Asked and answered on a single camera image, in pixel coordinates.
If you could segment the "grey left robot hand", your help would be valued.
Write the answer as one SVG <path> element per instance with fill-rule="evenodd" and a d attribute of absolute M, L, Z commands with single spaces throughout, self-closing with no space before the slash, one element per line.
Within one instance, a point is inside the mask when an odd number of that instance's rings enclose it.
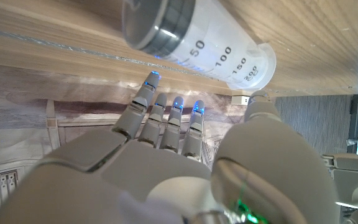
<path fill-rule="evenodd" d="M 358 155 L 323 154 L 321 158 L 337 187 L 342 222 L 358 224 Z"/>

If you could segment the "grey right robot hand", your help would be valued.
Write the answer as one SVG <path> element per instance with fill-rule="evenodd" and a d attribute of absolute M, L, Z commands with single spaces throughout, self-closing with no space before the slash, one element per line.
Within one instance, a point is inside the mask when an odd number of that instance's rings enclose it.
<path fill-rule="evenodd" d="M 0 223 L 336 223 L 323 159 L 285 124 L 269 95 L 201 161 L 204 108 L 180 140 L 180 102 L 162 127 L 150 72 L 112 130 L 88 132 L 41 159 L 0 206 Z"/>

